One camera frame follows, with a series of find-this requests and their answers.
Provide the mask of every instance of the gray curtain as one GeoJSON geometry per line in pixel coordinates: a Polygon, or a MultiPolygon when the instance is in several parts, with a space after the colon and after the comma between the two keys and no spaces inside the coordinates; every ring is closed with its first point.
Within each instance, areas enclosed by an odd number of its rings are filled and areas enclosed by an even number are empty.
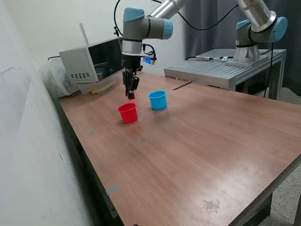
{"type": "MultiPolygon", "coordinates": [[[[301,1],[265,0],[270,10],[289,21],[284,38],[275,43],[276,49],[287,49],[284,87],[301,96],[301,1]]],[[[207,28],[221,19],[237,3],[235,0],[190,0],[184,9],[187,20],[197,28],[207,28]]],[[[235,48],[236,23],[245,20],[236,8],[218,26],[208,31],[196,31],[186,26],[186,56],[195,56],[214,48],[235,48]]],[[[259,48],[270,48],[267,44],[259,48]]]]}

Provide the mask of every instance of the metal table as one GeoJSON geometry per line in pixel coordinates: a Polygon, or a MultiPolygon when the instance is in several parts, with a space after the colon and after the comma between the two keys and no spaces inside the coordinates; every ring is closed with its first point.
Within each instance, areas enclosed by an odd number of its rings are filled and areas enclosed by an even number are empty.
{"type": "MultiPolygon", "coordinates": [[[[265,53],[267,51],[267,49],[260,50],[260,53],[263,56],[268,57],[266,57],[262,63],[250,68],[229,66],[223,61],[201,61],[190,59],[164,69],[165,76],[235,91],[238,84],[269,68],[271,52],[265,53]]],[[[200,56],[221,57],[233,56],[234,54],[235,49],[213,49],[200,56]]],[[[285,49],[274,50],[273,66],[269,83],[270,99],[279,100],[281,96],[285,58],[285,49]]]]}

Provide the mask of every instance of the white wall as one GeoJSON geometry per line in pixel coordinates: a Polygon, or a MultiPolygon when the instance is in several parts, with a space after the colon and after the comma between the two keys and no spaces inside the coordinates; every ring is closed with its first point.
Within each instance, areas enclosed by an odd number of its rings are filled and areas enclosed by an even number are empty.
{"type": "Polygon", "coordinates": [[[92,225],[55,107],[2,0],[0,32],[0,225],[92,225]]]}
{"type": "MultiPolygon", "coordinates": [[[[59,51],[85,44],[79,23],[82,22],[90,43],[114,38],[113,11],[117,0],[3,0],[37,66],[59,51]]],[[[139,7],[146,14],[158,4],[151,0],[121,0],[117,22],[122,30],[125,7],[139,7]]],[[[184,59],[184,29],[178,15],[172,18],[174,34],[169,40],[146,40],[157,52],[151,73],[164,74],[163,69],[184,59]]]]}

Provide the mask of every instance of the silver robot arm segment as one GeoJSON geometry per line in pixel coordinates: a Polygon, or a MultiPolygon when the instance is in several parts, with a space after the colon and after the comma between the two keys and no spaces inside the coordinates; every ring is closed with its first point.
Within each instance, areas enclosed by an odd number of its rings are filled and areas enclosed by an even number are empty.
{"type": "Polygon", "coordinates": [[[263,0],[237,0],[240,9],[252,23],[253,32],[262,32],[269,28],[277,15],[270,11],[263,0]]]}

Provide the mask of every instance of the floor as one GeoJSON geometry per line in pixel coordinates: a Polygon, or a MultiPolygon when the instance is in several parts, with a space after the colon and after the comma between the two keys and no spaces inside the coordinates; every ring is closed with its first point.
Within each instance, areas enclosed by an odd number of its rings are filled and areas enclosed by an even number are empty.
{"type": "MultiPolygon", "coordinates": [[[[287,88],[282,89],[281,100],[301,105],[301,97],[287,88]]],[[[271,216],[265,219],[260,226],[292,226],[300,194],[301,165],[274,192],[271,216]]]]}

